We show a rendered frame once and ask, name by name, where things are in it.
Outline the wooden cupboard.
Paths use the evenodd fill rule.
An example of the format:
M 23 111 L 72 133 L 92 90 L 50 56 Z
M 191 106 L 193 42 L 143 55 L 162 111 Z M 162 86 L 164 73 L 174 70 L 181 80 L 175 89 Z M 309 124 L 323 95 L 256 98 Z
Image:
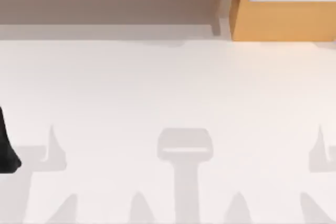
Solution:
M 254 3 L 232 0 L 233 41 L 336 40 L 336 3 Z

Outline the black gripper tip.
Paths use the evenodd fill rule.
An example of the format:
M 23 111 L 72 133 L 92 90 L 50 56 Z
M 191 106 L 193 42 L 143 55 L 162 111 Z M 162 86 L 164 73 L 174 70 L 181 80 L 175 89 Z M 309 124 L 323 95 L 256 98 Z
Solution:
M 0 107 L 0 174 L 15 173 L 21 166 L 21 159 L 9 141 L 3 110 Z

